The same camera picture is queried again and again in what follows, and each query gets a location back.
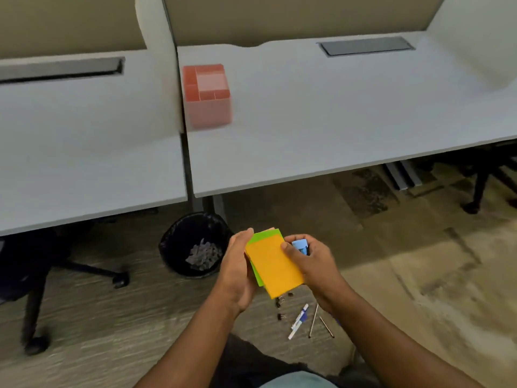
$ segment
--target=floor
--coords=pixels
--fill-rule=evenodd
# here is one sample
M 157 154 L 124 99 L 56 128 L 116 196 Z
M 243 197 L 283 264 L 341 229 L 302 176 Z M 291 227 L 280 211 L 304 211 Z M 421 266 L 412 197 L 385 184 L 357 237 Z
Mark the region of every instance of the floor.
M 446 165 L 421 173 L 423 186 L 391 188 L 379 167 L 281 183 L 224 196 L 234 231 L 280 228 L 309 233 L 333 250 L 349 283 L 423 346 L 487 387 L 517 381 L 517 210 L 511 192 L 491 179 L 482 211 L 465 214 L 472 180 Z M 167 228 L 187 204 L 161 207 L 97 224 L 74 246 L 73 259 L 129 268 L 129 287 L 54 270 L 48 278 L 40 328 L 52 335 L 41 355 L 23 355 L 18 336 L 24 303 L 0 307 L 0 381 L 11 388 L 132 386 L 188 323 L 215 277 L 188 280 L 169 272 L 158 253 Z M 306 287 L 278 310 L 264 291 L 236 322 L 235 332 L 263 352 L 335 373 L 351 344 L 329 317 L 332 339 L 316 323 L 292 341 L 289 326 Z

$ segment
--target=black trash can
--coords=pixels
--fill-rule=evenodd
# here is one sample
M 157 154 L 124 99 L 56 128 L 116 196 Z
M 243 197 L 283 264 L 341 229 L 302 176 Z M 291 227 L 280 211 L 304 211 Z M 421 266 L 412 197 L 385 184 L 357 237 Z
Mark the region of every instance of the black trash can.
M 188 278 L 203 278 L 219 270 L 232 235 L 219 215 L 197 212 L 178 219 L 158 248 L 170 270 Z

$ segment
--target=white desk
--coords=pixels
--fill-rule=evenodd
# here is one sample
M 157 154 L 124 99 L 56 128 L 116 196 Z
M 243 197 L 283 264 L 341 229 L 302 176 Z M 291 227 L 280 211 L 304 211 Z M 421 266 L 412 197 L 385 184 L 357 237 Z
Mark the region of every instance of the white desk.
M 187 199 L 181 115 L 147 50 L 15 64 L 93 56 L 124 74 L 0 85 L 0 236 Z
M 327 58 L 328 38 L 178 47 L 180 68 L 223 64 L 233 100 L 232 124 L 187 125 L 195 196 L 517 136 L 515 123 L 455 122 L 495 87 L 425 33 L 395 35 L 416 50 Z

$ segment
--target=desk organizer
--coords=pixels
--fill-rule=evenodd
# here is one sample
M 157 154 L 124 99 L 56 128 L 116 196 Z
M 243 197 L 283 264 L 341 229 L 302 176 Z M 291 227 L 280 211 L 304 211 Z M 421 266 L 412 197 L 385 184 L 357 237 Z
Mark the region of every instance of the desk organizer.
M 222 64 L 183 67 L 185 113 L 193 128 L 232 122 L 232 97 Z

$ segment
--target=desk surface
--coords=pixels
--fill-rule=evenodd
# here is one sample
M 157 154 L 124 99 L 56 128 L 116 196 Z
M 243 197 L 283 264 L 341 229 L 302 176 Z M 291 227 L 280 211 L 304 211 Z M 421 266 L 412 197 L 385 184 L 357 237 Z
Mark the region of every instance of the desk surface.
M 328 58 L 322 39 L 178 47 L 180 67 L 223 64 L 232 93 L 232 124 L 209 130 L 187 124 L 194 194 L 517 136 L 513 123 L 469 128 L 454 122 L 458 109 L 495 88 L 425 33 L 398 35 L 416 50 Z
M 0 86 L 0 235 L 187 199 L 181 115 L 149 52 L 104 56 L 124 74 Z

